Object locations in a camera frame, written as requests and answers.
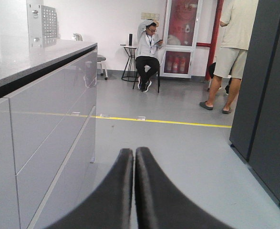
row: person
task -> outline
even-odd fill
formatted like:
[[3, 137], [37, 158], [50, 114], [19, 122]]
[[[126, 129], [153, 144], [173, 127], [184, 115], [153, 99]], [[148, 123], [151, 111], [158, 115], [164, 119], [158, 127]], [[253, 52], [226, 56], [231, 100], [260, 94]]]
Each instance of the person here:
[[217, 55], [208, 100], [200, 102], [201, 107], [213, 110], [213, 103], [222, 78], [227, 78], [232, 68], [228, 99], [222, 109], [223, 114], [231, 113], [231, 104], [240, 89], [258, 1], [232, 0], [227, 9], [222, 12], [220, 26], [227, 26], [227, 29]]
[[159, 70], [157, 51], [162, 48], [163, 40], [156, 34], [159, 23], [155, 20], [145, 20], [140, 23], [137, 32], [138, 47], [136, 49], [135, 66], [139, 73], [138, 88], [147, 92], [151, 81], [149, 78]]

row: gray cabinet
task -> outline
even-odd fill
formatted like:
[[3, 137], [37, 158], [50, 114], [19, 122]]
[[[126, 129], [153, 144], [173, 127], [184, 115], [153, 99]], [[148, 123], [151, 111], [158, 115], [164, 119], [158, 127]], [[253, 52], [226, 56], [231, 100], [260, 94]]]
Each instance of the gray cabinet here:
[[0, 99], [0, 228], [46, 226], [79, 203], [95, 150], [96, 64], [95, 49]]
[[280, 203], [280, 0], [259, 2], [230, 140]]

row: smartphone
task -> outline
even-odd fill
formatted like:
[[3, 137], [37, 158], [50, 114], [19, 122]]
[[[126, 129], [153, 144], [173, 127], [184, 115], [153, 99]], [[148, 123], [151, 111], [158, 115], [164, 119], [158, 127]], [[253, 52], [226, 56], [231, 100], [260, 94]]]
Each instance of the smartphone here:
[[161, 41], [163, 41], [163, 39], [158, 40], [155, 44], [158, 44], [158, 42], [161, 42]]

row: gray countertop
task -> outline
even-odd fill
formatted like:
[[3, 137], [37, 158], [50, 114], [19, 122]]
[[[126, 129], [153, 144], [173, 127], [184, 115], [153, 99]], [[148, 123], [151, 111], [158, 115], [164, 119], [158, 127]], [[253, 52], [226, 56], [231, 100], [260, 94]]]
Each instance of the gray countertop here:
[[0, 36], [0, 87], [95, 46], [95, 42]]

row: eyeglasses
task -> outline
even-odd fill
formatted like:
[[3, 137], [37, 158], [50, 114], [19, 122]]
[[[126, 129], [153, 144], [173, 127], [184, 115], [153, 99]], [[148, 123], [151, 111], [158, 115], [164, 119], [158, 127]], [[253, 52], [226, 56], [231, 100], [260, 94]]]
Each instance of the eyeglasses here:
[[151, 31], [151, 32], [157, 32], [157, 30], [151, 30], [151, 29], [149, 29], [149, 28], [147, 28], [149, 31]]

